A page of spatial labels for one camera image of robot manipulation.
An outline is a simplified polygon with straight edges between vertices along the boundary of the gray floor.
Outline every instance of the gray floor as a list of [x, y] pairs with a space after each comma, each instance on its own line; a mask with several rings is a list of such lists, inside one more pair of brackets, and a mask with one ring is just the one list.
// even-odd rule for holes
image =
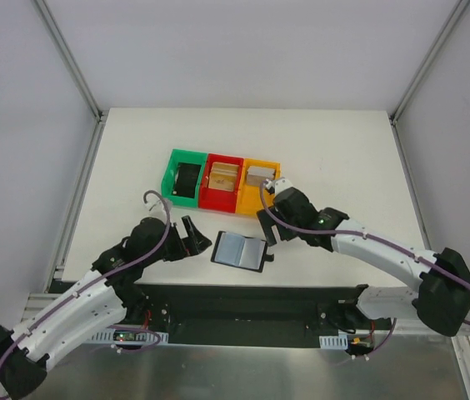
[[143, 354], [82, 345], [31, 400], [466, 399], [445, 337], [394, 336], [368, 362], [343, 352], [159, 346]]

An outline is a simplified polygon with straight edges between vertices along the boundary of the white table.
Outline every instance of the white table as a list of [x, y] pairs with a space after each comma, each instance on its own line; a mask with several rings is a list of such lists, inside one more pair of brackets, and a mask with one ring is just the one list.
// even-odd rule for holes
[[[317, 208], [337, 208], [403, 243], [423, 245], [396, 143], [385, 112], [113, 108], [77, 221], [64, 281], [76, 281], [98, 255], [145, 217], [143, 193], [160, 190], [173, 148], [282, 164], [282, 174]], [[257, 219], [200, 209], [190, 215], [213, 242], [219, 230], [264, 238]], [[184, 235], [180, 223], [180, 234]], [[287, 287], [380, 287], [402, 284], [356, 259], [295, 239], [272, 247], [262, 273], [198, 257], [157, 262], [140, 283]]]

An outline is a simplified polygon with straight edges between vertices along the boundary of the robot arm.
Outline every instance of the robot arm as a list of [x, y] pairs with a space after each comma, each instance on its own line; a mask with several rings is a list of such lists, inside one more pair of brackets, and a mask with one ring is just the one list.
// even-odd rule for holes
[[[265, 188], [275, 193], [275, 198], [273, 205], [258, 212], [257, 217], [269, 246], [277, 242], [272, 230], [276, 226], [281, 240], [298, 237], [310, 246], [363, 260], [412, 289], [403, 293], [412, 295], [409, 305], [424, 324], [445, 336], [458, 332], [470, 310], [470, 291], [420, 262], [427, 260], [470, 283], [470, 272], [458, 252], [445, 248], [436, 254], [416, 249], [376, 234], [334, 208], [318, 211], [305, 194], [284, 177], [267, 182]], [[368, 307], [363, 306], [363, 296], [370, 296], [370, 291], [365, 289], [358, 299], [359, 310], [370, 319], [382, 317], [378, 310], [368, 311]]]
[[[156, 208], [155, 204], [151, 206], [150, 217], [144, 218], [129, 237], [103, 252], [80, 281], [36, 317], [19, 323], [12, 331], [0, 326], [0, 359], [18, 342], [0, 368], [0, 383], [12, 400], [34, 391], [64, 356], [100, 330], [124, 318], [144, 315], [148, 300], [134, 285], [144, 268], [159, 260], [195, 256], [211, 246], [191, 218], [183, 217], [187, 237], [181, 239], [175, 223], [171, 224], [157, 251], [117, 271], [152, 251], [162, 240], [167, 226], [164, 215], [154, 217]], [[105, 278], [111, 271], [115, 273]]]

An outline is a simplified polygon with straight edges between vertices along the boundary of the black object in green bin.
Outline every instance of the black object in green bin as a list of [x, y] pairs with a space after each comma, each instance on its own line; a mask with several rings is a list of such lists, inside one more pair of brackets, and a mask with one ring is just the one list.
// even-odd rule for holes
[[199, 184], [200, 169], [202, 169], [201, 165], [179, 162], [177, 164], [172, 194], [181, 198], [195, 198], [196, 186]]

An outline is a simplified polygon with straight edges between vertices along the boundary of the white wall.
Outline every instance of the white wall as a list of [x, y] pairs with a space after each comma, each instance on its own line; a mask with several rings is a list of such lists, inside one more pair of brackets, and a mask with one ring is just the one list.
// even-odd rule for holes
[[392, 111], [456, 0], [48, 0], [110, 107]]
[[470, 9], [398, 129], [434, 249], [470, 267]]
[[93, 128], [30, 2], [0, 1], [0, 324], [43, 289]]

